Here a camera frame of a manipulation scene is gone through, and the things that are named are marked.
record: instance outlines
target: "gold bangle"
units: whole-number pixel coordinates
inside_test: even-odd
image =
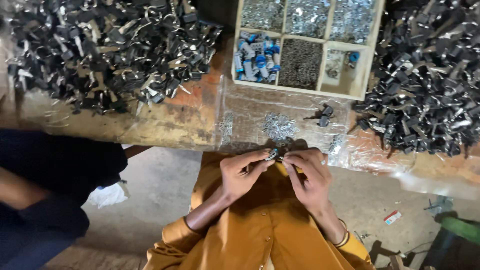
[[[343,220],[341,220],[341,219],[338,219],[338,220],[340,222],[342,222],[342,225],[345,228],[346,232],[345,232],[345,235],[343,236],[343,240],[340,243],[338,243],[336,245],[333,245],[334,247],[341,247],[341,246],[345,245],[350,240],[350,232],[347,229],[347,225],[345,224],[345,222]]]

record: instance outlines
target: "wooden compartment box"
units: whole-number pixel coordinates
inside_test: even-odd
[[[378,30],[380,27],[381,17],[382,17],[383,8],[384,8],[384,0],[375,0],[374,2],[373,15],[372,15],[373,18],[370,26],[370,33],[367,37],[365,45],[358,45],[358,44],[351,44],[351,43],[344,43],[344,42],[329,40],[331,27],[334,20],[334,11],[335,11],[337,0],[330,0],[328,19],[326,22],[326,28],[324,30],[323,39],[286,34],[285,25],[287,20],[287,9],[288,9],[289,0],[281,0],[281,1],[284,4],[284,11],[283,11],[284,17],[283,17],[283,25],[282,25],[281,33],[241,27],[244,0],[239,1],[238,10],[237,10],[236,28],[235,28],[235,45],[233,46],[233,52],[235,53],[238,51],[238,47],[236,46],[236,44],[237,44],[237,40],[240,37],[240,31],[242,30],[247,31],[249,33],[260,33],[264,31],[272,39],[280,38],[281,40],[280,59],[282,57],[283,43],[286,39],[301,39],[309,42],[321,43],[323,45],[323,54],[318,56],[322,58],[322,61],[320,63],[318,82],[315,90],[280,86],[278,85],[278,80],[279,80],[278,72],[277,72],[276,80],[270,84],[237,80],[238,74],[235,71],[235,65],[232,65],[231,72],[232,72],[232,78],[234,83],[240,84],[240,85],[247,85],[247,86],[266,87],[266,88],[272,88],[272,89],[294,91],[294,92],[300,92],[300,93],[348,98],[348,99],[354,99],[354,100],[364,100],[365,93],[367,91],[367,84],[370,76],[370,69],[372,67],[373,56],[375,53]],[[345,52],[357,51],[360,54],[360,57],[356,63],[355,69],[350,69],[350,70],[345,69],[341,71],[339,78],[337,80],[328,77],[326,74],[325,67],[327,65],[326,59],[327,59],[327,54],[329,52],[329,49],[345,51]]]

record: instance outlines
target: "workbench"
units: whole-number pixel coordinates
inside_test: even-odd
[[[480,198],[480,148],[473,148],[467,159],[463,154],[449,159],[390,153],[373,132],[352,132],[357,117],[350,109],[352,100],[234,84],[229,72],[232,46],[232,38],[223,42],[210,73],[199,82],[183,84],[191,95],[179,90],[175,98],[152,105],[131,100],[124,114],[82,110],[74,115],[64,101],[51,99],[46,92],[15,93],[5,79],[0,82],[0,127],[130,145],[243,153],[272,145],[263,133],[263,122],[267,114],[281,113],[297,121],[295,147],[330,151],[329,165],[388,174],[407,190]],[[0,57],[7,58],[4,51]],[[4,78],[6,72],[6,65],[0,66]],[[327,127],[319,127],[317,116],[324,104],[334,108],[334,118]],[[218,124],[227,113],[234,116],[233,128],[231,143],[223,144]],[[332,152],[335,136],[342,144]]]

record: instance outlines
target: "mustard yellow shirt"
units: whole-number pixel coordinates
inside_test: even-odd
[[[229,155],[202,156],[192,209],[220,186],[219,163]],[[205,235],[184,217],[167,225],[147,252],[144,270],[373,270],[365,247],[350,235],[335,248],[297,200],[281,163],[262,173],[252,189],[227,208]]]

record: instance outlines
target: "concrete floor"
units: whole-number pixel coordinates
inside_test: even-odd
[[[86,203],[83,209],[90,218],[90,229],[80,245],[120,253],[144,255],[161,239],[162,227],[185,215],[190,193],[200,168],[202,153],[153,147],[131,159],[121,173],[128,181],[131,197],[126,201],[97,209]],[[423,208],[435,195],[400,190],[399,182],[388,177],[330,168],[335,180],[330,200],[351,232],[363,238],[377,267],[389,262],[390,252],[405,253],[428,249],[440,225]],[[477,202],[454,200],[459,217],[480,221]],[[402,217],[391,225],[383,219],[398,210]]]

